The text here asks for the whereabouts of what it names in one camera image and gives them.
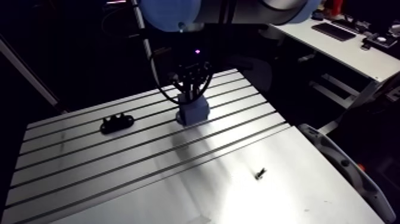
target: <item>black bracket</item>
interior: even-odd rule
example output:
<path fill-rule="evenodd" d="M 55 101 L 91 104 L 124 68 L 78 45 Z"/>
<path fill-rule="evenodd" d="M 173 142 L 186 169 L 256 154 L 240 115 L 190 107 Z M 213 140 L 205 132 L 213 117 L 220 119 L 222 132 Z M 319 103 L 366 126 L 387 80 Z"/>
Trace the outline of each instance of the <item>black bracket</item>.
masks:
<path fill-rule="evenodd" d="M 135 119 L 131 115 L 121 113 L 119 117 L 112 115 L 109 120 L 103 118 L 103 124 L 100 126 L 100 132 L 104 135 L 131 127 Z"/>

